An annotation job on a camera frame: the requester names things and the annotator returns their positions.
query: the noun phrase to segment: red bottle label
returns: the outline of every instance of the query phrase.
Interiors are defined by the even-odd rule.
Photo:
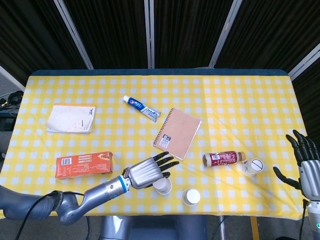
[[[211,166],[235,164],[238,161],[235,151],[209,153],[209,155],[211,158]]]

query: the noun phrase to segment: silver robotic hand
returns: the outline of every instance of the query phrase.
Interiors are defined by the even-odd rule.
[[[302,195],[310,200],[307,211],[314,239],[320,239],[320,152],[316,144],[308,137],[293,130],[295,140],[286,135],[291,143],[299,169],[298,181],[285,177],[277,167],[273,167],[276,176],[284,183],[301,190]]]
[[[122,175],[85,191],[80,205],[72,192],[54,191],[40,199],[41,196],[22,194],[0,186],[0,210],[8,219],[24,219],[27,213],[29,219],[45,219],[55,211],[62,224],[73,224],[91,209],[128,192],[131,186],[147,188],[163,177],[168,178],[170,173],[162,171],[179,164],[179,161],[167,163],[174,159],[172,156],[161,159],[168,153],[160,153],[127,167]]]

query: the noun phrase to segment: blue ring on robotic arm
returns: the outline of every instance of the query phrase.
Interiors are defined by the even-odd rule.
[[[120,176],[118,176],[118,179],[119,179],[119,181],[120,181],[120,183],[121,183],[121,185],[122,185],[122,188],[123,188],[124,193],[126,193],[126,192],[127,192],[127,189],[126,189],[125,182],[122,180],[122,178],[121,178]]]

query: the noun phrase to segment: blue table trim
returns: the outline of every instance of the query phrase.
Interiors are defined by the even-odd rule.
[[[37,70],[31,76],[121,76],[121,75],[227,75],[227,76],[288,76],[280,69],[229,68],[157,68],[157,69],[73,69]]]

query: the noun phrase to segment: white cup lid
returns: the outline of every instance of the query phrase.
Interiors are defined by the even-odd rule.
[[[125,101],[126,103],[128,103],[129,102],[129,96],[127,96],[127,95],[125,95],[125,96],[123,96],[123,101]]]
[[[257,172],[261,172],[264,169],[264,164],[259,159],[253,159],[251,162],[251,167]]]
[[[163,177],[158,181],[155,181],[154,183],[152,183],[152,185],[155,189],[163,189],[166,186],[166,183],[167,183],[167,179]]]
[[[197,189],[192,188],[186,193],[186,198],[191,204],[197,204],[200,201],[201,196]]]

